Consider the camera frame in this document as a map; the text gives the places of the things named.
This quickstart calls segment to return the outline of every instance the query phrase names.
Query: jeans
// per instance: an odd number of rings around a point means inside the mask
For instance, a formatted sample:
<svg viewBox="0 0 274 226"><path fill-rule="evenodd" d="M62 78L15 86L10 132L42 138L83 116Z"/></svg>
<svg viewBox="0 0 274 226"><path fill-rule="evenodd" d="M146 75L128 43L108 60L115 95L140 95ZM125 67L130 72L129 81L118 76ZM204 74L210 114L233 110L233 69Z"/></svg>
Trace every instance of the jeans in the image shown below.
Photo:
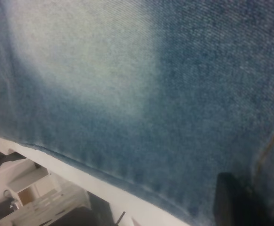
<svg viewBox="0 0 274 226"><path fill-rule="evenodd" d="M0 137L195 226L217 174L274 215L274 1L0 0Z"/></svg>

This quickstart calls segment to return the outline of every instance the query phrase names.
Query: faded denim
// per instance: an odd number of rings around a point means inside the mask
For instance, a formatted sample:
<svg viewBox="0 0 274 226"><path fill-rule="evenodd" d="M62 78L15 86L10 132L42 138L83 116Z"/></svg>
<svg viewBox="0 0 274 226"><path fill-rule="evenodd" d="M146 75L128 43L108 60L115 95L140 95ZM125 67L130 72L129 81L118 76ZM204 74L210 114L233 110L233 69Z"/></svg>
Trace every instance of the faded denim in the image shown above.
<svg viewBox="0 0 274 226"><path fill-rule="evenodd" d="M0 137L195 226L217 174L274 215L274 1L0 0Z"/></svg>

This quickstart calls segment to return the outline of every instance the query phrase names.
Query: denim fabric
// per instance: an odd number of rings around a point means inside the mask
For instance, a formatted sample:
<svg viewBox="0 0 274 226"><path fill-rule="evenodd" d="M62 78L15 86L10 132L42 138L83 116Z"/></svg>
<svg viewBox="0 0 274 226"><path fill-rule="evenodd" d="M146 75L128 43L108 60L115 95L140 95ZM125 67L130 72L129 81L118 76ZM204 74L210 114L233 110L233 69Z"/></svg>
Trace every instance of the denim fabric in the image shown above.
<svg viewBox="0 0 274 226"><path fill-rule="evenodd" d="M0 1L0 137L191 225L217 174L274 214L274 1Z"/></svg>

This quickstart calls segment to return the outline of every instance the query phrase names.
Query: stitching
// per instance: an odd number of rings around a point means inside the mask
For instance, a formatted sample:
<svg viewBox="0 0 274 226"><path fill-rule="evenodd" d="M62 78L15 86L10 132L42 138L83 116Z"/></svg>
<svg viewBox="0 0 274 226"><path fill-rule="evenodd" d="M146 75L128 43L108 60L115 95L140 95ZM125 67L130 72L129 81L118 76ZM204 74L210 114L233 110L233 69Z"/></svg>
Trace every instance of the stitching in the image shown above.
<svg viewBox="0 0 274 226"><path fill-rule="evenodd" d="M254 174L254 186L257 184L258 182L258 176L260 175L261 173L261 170L262 170L262 167L263 167L263 164L266 160L266 157L267 155L269 154L269 152L271 151L271 148L273 147L274 145L274 135L271 137L271 140L270 142L268 143L267 147L265 148L265 150L262 152L260 158L259 158L259 161L258 161L258 166L257 166L257 169L256 169L256 172Z"/></svg>

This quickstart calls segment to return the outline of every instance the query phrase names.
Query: white surface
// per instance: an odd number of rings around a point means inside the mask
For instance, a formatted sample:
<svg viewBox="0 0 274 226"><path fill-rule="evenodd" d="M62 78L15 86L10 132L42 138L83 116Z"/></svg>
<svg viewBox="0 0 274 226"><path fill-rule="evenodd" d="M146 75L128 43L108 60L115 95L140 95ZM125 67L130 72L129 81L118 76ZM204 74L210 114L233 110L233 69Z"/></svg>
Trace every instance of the white surface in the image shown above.
<svg viewBox="0 0 274 226"><path fill-rule="evenodd" d="M60 175L78 186L125 210L141 226L187 226L166 211L138 197L99 180L41 151L23 147L11 141L1 140L3 149L12 149Z"/></svg>
<svg viewBox="0 0 274 226"><path fill-rule="evenodd" d="M38 180L48 175L48 172L44 168L36 169L23 177L20 177L8 184L8 187L16 193L30 187Z"/></svg>
<svg viewBox="0 0 274 226"><path fill-rule="evenodd" d="M34 162L29 159L9 161L0 167L0 202L5 199L3 192L8 189L7 184L35 169Z"/></svg>

